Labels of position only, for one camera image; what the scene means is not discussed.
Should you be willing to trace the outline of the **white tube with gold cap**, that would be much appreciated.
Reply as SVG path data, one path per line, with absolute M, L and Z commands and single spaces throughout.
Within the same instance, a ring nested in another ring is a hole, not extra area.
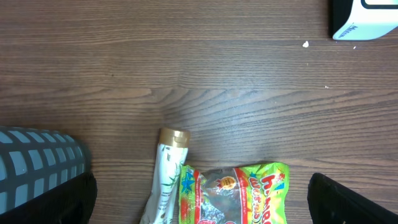
M 172 223 L 179 177 L 188 153 L 190 132 L 161 128 L 152 189 L 140 224 Z

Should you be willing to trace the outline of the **green Haribo candy bag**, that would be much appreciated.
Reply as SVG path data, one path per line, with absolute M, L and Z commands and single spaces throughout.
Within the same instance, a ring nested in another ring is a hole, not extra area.
M 179 223 L 286 224 L 290 169 L 281 162 L 199 172 L 183 166 Z

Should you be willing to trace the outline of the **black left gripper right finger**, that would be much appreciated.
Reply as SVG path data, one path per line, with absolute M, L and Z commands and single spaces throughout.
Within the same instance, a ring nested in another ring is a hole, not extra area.
M 397 224 L 397 214 L 321 173 L 310 179 L 307 202 L 313 224 Z

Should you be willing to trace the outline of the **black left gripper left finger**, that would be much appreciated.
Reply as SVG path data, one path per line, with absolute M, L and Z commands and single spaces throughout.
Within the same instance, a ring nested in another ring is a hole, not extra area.
M 95 207 L 98 188 L 84 172 L 1 215 L 1 224 L 86 224 Z

